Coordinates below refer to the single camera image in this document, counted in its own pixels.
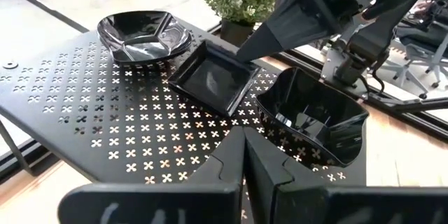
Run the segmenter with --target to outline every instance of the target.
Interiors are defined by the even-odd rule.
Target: floor
[[[40,1],[50,3],[51,8],[89,29],[94,29],[98,20],[110,13],[134,9],[167,9],[202,29],[219,21],[202,0]],[[14,55],[18,62],[79,34],[23,0],[0,0],[0,16],[3,17],[0,27],[6,31],[0,35],[0,45],[8,50],[3,55]],[[27,42],[26,50],[22,41]],[[320,57],[319,52],[309,53]],[[367,122],[369,186],[448,186],[448,174],[440,165],[448,162],[447,144],[373,108],[367,109],[370,112]],[[11,125],[8,128],[14,133],[15,140],[26,139],[20,130],[12,129]],[[0,155],[5,151],[1,143],[0,140]],[[21,172],[0,186],[0,223],[57,223],[56,209],[60,199],[71,189],[86,183],[89,183],[86,178],[63,162],[38,178]]]

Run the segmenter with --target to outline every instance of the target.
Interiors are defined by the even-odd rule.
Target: black square dish
[[[204,41],[168,81],[172,90],[198,106],[230,117],[259,70],[255,64],[236,60],[233,52]]]

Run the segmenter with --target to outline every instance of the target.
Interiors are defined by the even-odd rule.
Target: metal table
[[[194,107],[168,88],[170,74],[204,39],[237,48],[181,22],[192,32],[192,48],[168,62],[118,66],[91,31],[33,62],[2,68],[0,113],[92,181],[181,183],[232,126],[267,133],[255,97],[279,72],[265,65],[232,119]],[[365,185],[365,143],[347,168],[317,165],[320,151],[305,143],[295,158],[307,159],[323,179]],[[248,202],[241,217],[251,222]]]

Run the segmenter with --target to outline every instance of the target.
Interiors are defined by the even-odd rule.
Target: plant pot
[[[251,35],[255,24],[243,25],[223,19],[220,37],[234,46],[240,47]]]

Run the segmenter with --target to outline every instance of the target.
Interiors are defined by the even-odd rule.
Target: wooden floor
[[[284,69],[275,59],[269,63]],[[448,186],[448,145],[366,106],[368,186]],[[0,186],[0,223],[57,223],[62,197],[89,181],[64,162],[33,178],[21,172]]]

